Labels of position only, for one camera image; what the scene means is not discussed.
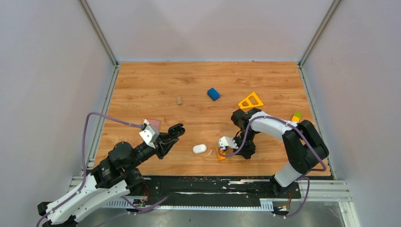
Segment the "black earbud charging case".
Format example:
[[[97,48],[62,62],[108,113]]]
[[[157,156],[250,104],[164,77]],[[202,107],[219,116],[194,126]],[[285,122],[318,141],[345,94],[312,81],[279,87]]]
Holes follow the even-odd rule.
[[[171,126],[168,129],[168,135],[170,138],[178,138],[185,133],[185,128],[182,123],[178,123],[176,125]]]

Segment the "white earbud charging case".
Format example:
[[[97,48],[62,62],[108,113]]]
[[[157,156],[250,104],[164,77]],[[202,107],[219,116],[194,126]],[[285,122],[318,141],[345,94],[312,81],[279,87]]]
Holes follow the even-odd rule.
[[[207,150],[207,146],[205,144],[195,145],[192,148],[192,151],[194,154],[201,154],[201,153],[206,152],[206,150]]]

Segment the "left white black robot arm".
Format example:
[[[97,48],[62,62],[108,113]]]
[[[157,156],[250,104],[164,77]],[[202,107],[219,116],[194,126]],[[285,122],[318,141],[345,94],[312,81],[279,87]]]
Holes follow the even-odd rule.
[[[152,156],[163,159],[185,133],[183,124],[176,124],[168,132],[152,131],[148,125],[139,134],[143,142],[133,148],[119,142],[109,151],[82,183],[53,202],[41,202],[37,208],[41,216],[38,227],[74,227],[89,214],[116,198],[140,195],[145,180],[138,167]]]

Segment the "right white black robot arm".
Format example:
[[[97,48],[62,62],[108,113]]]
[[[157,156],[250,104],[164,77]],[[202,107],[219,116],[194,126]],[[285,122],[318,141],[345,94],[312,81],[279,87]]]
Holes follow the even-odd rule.
[[[317,129],[309,120],[285,121],[258,108],[247,112],[238,109],[231,121],[239,128],[233,138],[221,139],[221,149],[231,148],[234,155],[250,159],[256,152],[254,137],[264,133],[283,142],[288,162],[270,178],[270,191],[275,197],[283,197],[289,186],[309,172],[327,170],[323,162],[329,155]]]

